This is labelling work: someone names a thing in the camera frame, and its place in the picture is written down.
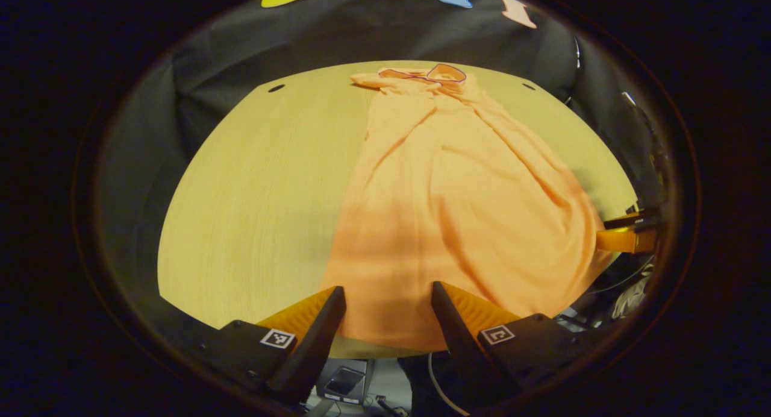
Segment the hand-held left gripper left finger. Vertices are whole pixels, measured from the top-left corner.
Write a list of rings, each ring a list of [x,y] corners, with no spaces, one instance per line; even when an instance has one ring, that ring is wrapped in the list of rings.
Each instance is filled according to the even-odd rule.
[[[233,320],[196,347],[196,358],[240,389],[286,405],[316,384],[346,312],[331,286],[257,323]]]

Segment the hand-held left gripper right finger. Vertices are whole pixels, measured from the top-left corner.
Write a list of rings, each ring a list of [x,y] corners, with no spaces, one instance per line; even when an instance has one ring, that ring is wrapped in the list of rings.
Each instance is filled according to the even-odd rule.
[[[506,400],[545,383],[583,357],[594,334],[542,313],[520,316],[442,281],[431,307],[469,400]]]

